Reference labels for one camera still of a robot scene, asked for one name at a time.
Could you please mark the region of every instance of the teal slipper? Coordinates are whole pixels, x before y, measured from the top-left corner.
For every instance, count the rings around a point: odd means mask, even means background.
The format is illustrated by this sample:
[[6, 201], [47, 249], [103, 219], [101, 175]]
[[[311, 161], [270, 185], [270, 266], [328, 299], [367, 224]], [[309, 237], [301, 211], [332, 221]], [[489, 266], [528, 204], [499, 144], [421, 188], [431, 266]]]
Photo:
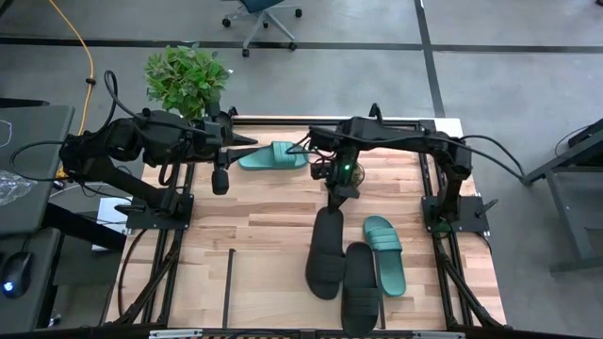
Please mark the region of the teal slipper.
[[296, 170], [308, 163], [308, 154], [287, 154], [293, 146], [290, 141], [272, 141], [270, 146], [262, 147], [255, 153], [238, 160], [244, 170]]
[[365, 238], [377, 257], [377, 276], [388, 297], [399, 297], [406, 292], [402, 267], [402, 245], [392, 224], [385, 218], [371, 216], [365, 219]]

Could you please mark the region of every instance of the office chair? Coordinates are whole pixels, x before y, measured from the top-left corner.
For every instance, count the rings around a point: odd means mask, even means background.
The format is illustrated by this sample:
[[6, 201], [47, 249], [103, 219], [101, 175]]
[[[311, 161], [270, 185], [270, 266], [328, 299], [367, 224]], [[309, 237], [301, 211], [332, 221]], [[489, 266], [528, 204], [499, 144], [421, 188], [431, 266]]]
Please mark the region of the office chair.
[[231, 20], [237, 20], [246, 18], [249, 16], [254, 16], [257, 18], [257, 22], [253, 26], [251, 32], [247, 36], [247, 39], [243, 42], [243, 56], [249, 56], [249, 43], [252, 41], [255, 34], [257, 34], [257, 30], [260, 28], [262, 24], [264, 28], [268, 28], [269, 23], [272, 23], [278, 28], [283, 34], [285, 34], [291, 42], [289, 43], [289, 49], [291, 51], [295, 51], [298, 48], [298, 45], [295, 44], [295, 37], [291, 34], [284, 26], [281, 24], [278, 19], [272, 15], [270, 12], [274, 8], [295, 8], [295, 16], [300, 18], [302, 16], [302, 5], [277, 5], [282, 3], [284, 0], [237, 0], [241, 6], [236, 10], [236, 12], [232, 14], [224, 15], [224, 19], [222, 19], [222, 25], [226, 28], [230, 27]]

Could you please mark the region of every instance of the yellow cable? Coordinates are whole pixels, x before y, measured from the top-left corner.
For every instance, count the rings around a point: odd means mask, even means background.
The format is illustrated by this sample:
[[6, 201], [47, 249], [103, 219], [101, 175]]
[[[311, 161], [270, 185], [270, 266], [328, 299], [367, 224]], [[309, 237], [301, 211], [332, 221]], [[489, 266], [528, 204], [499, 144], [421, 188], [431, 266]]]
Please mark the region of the yellow cable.
[[[86, 50], [86, 54], [88, 55], [88, 61], [90, 62], [90, 81], [88, 83], [88, 93], [86, 94], [86, 100], [84, 101], [84, 113], [82, 114], [82, 123], [79, 125], [79, 131], [77, 132], [77, 134], [79, 136], [81, 136], [82, 132], [84, 132], [84, 125], [86, 124], [86, 116], [88, 115], [88, 103], [90, 101], [90, 96], [92, 94], [92, 86], [93, 86], [92, 82], [94, 80], [94, 61], [92, 61], [92, 55], [90, 54], [90, 50], [88, 49], [88, 46], [82, 39], [82, 36], [80, 36], [79, 32], [77, 32], [77, 29], [75, 29], [75, 27], [73, 27], [72, 23], [69, 21], [69, 19], [67, 19], [65, 14], [63, 14], [63, 12], [60, 10], [60, 8], [58, 8], [57, 4], [55, 4], [55, 2], [53, 0], [48, 0], [48, 2], [50, 2], [50, 4], [57, 10], [57, 13], [61, 16], [61, 18], [63, 18], [65, 23], [67, 23], [69, 28], [77, 36], [80, 43], [82, 44], [82, 47], [84, 47], [84, 50]], [[57, 178], [64, 179], [66, 177], [67, 177], [67, 174], [65, 174], [65, 172], [63, 171], [63, 168], [61, 167], [58, 170]]]

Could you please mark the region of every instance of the black slipper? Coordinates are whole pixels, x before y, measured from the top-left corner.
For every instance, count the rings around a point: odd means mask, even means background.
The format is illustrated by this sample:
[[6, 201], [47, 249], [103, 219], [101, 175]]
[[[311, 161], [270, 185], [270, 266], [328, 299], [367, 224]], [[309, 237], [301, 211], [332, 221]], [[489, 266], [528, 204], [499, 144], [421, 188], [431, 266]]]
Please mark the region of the black slipper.
[[346, 273], [343, 279], [341, 324], [350, 337], [364, 337], [377, 324], [379, 289], [375, 278], [370, 247], [355, 242], [346, 250]]
[[312, 244], [305, 266], [310, 290], [321, 299], [334, 299], [343, 280], [346, 259], [343, 250], [343, 214], [321, 208], [314, 221]]

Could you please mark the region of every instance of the computer mouse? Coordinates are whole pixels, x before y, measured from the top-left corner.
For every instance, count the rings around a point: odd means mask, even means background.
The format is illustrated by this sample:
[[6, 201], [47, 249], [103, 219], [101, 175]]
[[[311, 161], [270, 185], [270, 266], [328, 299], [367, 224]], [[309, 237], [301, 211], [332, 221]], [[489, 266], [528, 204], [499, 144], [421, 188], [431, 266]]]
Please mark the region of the computer mouse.
[[12, 254], [2, 266], [2, 292], [7, 298], [18, 298], [29, 287], [32, 254], [25, 251]]

